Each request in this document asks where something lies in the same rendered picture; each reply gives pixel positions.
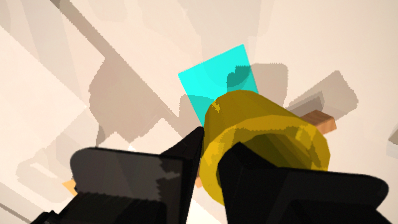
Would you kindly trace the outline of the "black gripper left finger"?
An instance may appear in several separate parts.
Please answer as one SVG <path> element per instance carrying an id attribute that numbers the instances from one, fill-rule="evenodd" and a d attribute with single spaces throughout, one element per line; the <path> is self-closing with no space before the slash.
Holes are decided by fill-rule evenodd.
<path id="1" fill-rule="evenodd" d="M 186 224 L 201 158 L 204 127 L 198 126 L 160 154 L 86 147 L 73 153 L 70 168 L 80 198 L 94 193 L 167 206 L 167 224 Z"/>

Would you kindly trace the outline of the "orange wooden bar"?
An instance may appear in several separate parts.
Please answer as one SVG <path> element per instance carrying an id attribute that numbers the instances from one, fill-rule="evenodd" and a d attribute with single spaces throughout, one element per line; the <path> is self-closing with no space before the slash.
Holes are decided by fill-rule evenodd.
<path id="1" fill-rule="evenodd" d="M 318 110 L 314 110 L 306 115 L 301 116 L 300 118 L 314 125 L 315 128 L 323 135 L 337 129 L 334 117 Z M 195 185 L 198 188 L 203 186 L 199 176 L 199 169 L 200 164 L 198 167 L 197 177 L 195 181 Z"/>

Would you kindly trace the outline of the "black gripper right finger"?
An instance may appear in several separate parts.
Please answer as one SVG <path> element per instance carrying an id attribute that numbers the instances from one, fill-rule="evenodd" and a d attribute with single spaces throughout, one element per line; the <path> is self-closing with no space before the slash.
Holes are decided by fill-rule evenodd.
<path id="1" fill-rule="evenodd" d="M 227 224 L 279 224 L 294 200 L 357 203 L 376 210 L 389 185 L 376 176 L 278 167 L 238 142 L 218 163 Z"/>

